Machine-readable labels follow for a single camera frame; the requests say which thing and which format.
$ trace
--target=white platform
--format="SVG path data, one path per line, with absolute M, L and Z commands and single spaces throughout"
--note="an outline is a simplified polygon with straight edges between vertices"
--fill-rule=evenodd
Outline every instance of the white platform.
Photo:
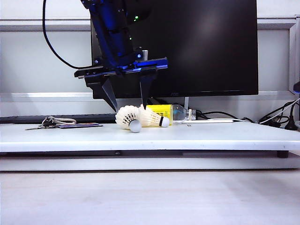
M 0 126 L 0 152 L 82 150 L 300 150 L 300 133 L 248 122 L 177 124 L 140 133 L 103 127 L 28 130 L 36 125 Z
M 289 158 L 276 156 L 277 150 L 300 150 L 299 132 L 247 122 L 178 124 L 169 128 L 143 128 L 138 134 L 120 130 L 116 124 L 25 131 L 35 126 L 1 125 L 0 171 L 300 168 L 299 156 L 291 153 Z M 74 151 L 108 150 L 140 150 L 140 154 L 150 150 L 180 150 L 181 155 L 74 156 Z M 61 152 L 70 155 L 6 157 L 11 153 Z

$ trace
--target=shuttlecock cork base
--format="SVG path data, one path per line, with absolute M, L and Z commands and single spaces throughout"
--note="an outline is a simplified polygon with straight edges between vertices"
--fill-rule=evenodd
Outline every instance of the shuttlecock cork base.
M 163 127 L 167 128 L 170 120 L 153 112 L 150 108 L 144 109 L 143 105 L 139 107 L 139 120 L 142 127 Z

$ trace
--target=plug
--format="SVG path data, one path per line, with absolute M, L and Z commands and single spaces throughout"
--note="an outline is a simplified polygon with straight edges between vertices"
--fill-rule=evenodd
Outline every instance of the plug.
M 294 121 L 294 117 L 293 115 L 290 115 L 289 117 L 289 122 L 287 123 L 287 125 L 285 126 L 286 130 L 297 130 L 298 127 L 295 125 L 295 121 Z

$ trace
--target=computer monitor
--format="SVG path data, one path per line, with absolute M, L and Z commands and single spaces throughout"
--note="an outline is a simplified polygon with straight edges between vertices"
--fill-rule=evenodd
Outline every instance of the computer monitor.
M 258 93 L 255 0 L 157 0 L 150 16 L 130 25 L 134 46 L 149 59 L 167 57 L 150 97 Z M 92 57 L 100 49 L 92 31 Z M 116 98 L 140 98 L 138 75 L 112 77 Z

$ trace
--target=white cable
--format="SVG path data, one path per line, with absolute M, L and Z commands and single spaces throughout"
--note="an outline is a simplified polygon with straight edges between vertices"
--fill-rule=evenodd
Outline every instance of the white cable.
M 271 118 L 269 118 L 269 119 L 267 119 L 267 120 L 265 120 L 265 121 L 263 121 L 263 122 L 260 122 L 259 124 L 265 123 L 265 122 L 267 122 L 267 121 L 269 121 L 269 120 L 271 120 L 271 119 L 277 117 L 278 115 L 280 115 L 280 114 L 283 113 L 284 111 L 286 111 L 286 110 L 288 110 L 289 108 L 291 108 L 291 107 L 292 107 L 296 102 L 298 102 L 299 100 L 300 100 L 300 98 L 298 98 L 297 100 L 293 101 L 293 103 L 291 103 L 290 105 L 288 105 L 288 106 L 286 107 L 286 109 L 284 109 L 283 111 L 280 111 L 280 112 L 277 113 L 275 116 L 272 116 Z
M 233 121 L 242 121 L 242 122 L 249 122 L 251 123 L 250 121 L 247 121 L 247 120 L 240 120 L 240 119 L 234 119 L 234 118 L 212 118 L 212 119 L 207 119 L 207 120 L 233 120 Z

